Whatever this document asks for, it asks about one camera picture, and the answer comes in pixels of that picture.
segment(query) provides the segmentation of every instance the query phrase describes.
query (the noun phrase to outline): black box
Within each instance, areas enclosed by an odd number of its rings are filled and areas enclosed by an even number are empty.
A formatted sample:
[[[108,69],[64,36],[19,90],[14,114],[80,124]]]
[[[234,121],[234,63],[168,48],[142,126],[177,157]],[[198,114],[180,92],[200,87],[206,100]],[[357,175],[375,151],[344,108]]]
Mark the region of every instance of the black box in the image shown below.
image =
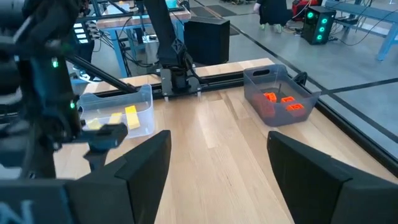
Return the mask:
[[[335,10],[323,6],[308,7],[301,36],[312,45],[327,43],[335,16]]]
[[[194,62],[218,65],[229,60],[229,21],[192,17],[184,25],[184,42]]]

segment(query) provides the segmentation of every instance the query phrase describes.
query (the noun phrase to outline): desk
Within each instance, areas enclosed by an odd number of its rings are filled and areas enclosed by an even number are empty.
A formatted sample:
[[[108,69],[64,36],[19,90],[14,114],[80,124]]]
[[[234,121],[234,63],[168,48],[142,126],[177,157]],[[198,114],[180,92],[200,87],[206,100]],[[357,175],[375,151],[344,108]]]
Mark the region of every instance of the desk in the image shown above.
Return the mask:
[[[130,7],[134,7],[134,1],[125,1],[123,4],[129,4]],[[103,16],[109,15],[110,13],[106,10],[103,13]],[[174,24],[175,30],[177,31],[177,37],[181,41],[184,40],[184,31],[183,31],[183,23],[188,22],[191,19],[191,14],[188,10],[170,13],[170,18]],[[151,26],[150,18],[148,15],[143,16],[142,21],[144,26],[148,27]],[[132,30],[135,28],[141,28],[141,19],[139,16],[134,16],[132,19],[129,17],[117,18],[117,19],[103,19],[97,22],[98,29],[104,30],[111,34],[111,40],[113,43],[113,47],[116,53],[116,58],[118,60],[118,64],[121,70],[121,77],[127,77],[127,70],[123,62],[121,48],[119,46],[118,40],[118,30],[122,30],[123,27],[126,31],[127,37],[129,39],[129,44],[131,48],[131,53],[133,58],[136,57],[136,51],[134,48],[134,41],[133,41],[133,34]]]
[[[265,58],[197,68],[201,76],[238,72],[269,65]],[[155,83],[153,76],[124,79]],[[86,92],[110,89],[89,84]],[[293,223],[272,173],[266,142],[270,130],[280,131],[347,164],[398,183],[375,159],[330,120],[314,109],[308,121],[270,128],[244,99],[243,88],[154,101],[157,132],[172,132],[172,157],[156,223]],[[145,138],[128,139],[111,151],[111,162]],[[89,173],[82,158],[87,145],[66,146],[56,153],[59,177]]]

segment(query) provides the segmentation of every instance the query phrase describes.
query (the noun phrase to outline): wooden tabletop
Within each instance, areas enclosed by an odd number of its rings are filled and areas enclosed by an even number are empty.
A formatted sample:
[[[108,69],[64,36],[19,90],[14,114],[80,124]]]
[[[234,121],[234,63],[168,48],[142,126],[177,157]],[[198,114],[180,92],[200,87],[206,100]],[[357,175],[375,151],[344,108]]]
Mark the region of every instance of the wooden tabletop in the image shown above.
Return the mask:
[[[269,59],[198,68],[201,76],[268,65]],[[156,83],[153,76],[127,78],[132,84]],[[90,84],[86,92],[110,89]],[[279,131],[349,165],[398,183],[375,159],[314,109],[302,123],[271,128],[244,99],[243,88],[154,101],[156,133],[172,133],[172,157],[156,223],[293,223],[269,162],[268,132]],[[148,137],[127,139],[107,162]],[[57,175],[89,173],[82,155],[86,144],[65,146],[55,154]]]
[[[116,2],[116,4],[129,4],[130,8],[134,7],[134,1],[121,1],[121,2]],[[109,12],[108,10],[105,10],[103,13],[103,16],[108,15]],[[170,13],[170,18],[172,21],[174,20],[181,20],[181,21],[187,21],[191,19],[191,14],[188,10],[184,11],[179,11],[179,12],[174,12]],[[122,18],[117,18],[117,19],[102,19],[97,22],[97,27],[99,29],[110,29],[110,28],[118,28],[118,27],[123,27],[123,26],[137,26],[141,24],[141,20],[138,17],[134,17],[133,19],[130,19],[127,23],[126,21],[129,19],[129,17],[122,17]],[[150,18],[143,18],[144,24],[150,24]]]

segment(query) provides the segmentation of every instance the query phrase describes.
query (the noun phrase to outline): computer tower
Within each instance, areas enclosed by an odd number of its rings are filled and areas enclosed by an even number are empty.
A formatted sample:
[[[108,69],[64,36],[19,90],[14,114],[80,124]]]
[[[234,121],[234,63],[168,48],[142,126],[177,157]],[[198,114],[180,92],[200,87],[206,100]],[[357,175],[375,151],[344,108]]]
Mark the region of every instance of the computer tower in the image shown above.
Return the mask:
[[[398,185],[270,131],[272,171],[296,224],[398,223]]]
[[[335,10],[323,6],[308,7],[301,36],[311,45],[327,43],[335,16]]]
[[[184,25],[184,42],[194,62],[218,65],[229,60],[229,20],[195,17]]]

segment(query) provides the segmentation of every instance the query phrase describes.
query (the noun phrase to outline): blue table leg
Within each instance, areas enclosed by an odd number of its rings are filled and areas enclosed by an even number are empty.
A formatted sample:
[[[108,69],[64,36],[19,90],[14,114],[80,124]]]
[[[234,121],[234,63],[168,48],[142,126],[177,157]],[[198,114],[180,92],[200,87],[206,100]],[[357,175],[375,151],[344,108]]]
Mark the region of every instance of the blue table leg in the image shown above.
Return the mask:
[[[184,43],[184,24],[180,21],[174,21],[175,27],[177,29],[177,38]]]
[[[133,57],[134,60],[137,60],[136,46],[134,45],[134,36],[131,32],[131,29],[126,30],[126,33],[127,33],[128,39],[129,39],[131,56]]]
[[[397,35],[398,35],[398,24],[393,24],[386,38],[384,38],[383,44],[381,45],[381,48],[377,55],[378,60],[384,60],[391,46],[393,44],[398,44],[398,41],[395,40]]]
[[[126,66],[124,65],[122,51],[119,46],[118,33],[116,32],[116,30],[111,30],[109,32],[109,34],[111,34],[111,40],[113,43],[114,52],[116,54],[116,59],[118,60],[118,64],[119,64],[119,68],[120,68],[120,72],[121,72],[121,78],[127,78],[127,70],[126,70]]]

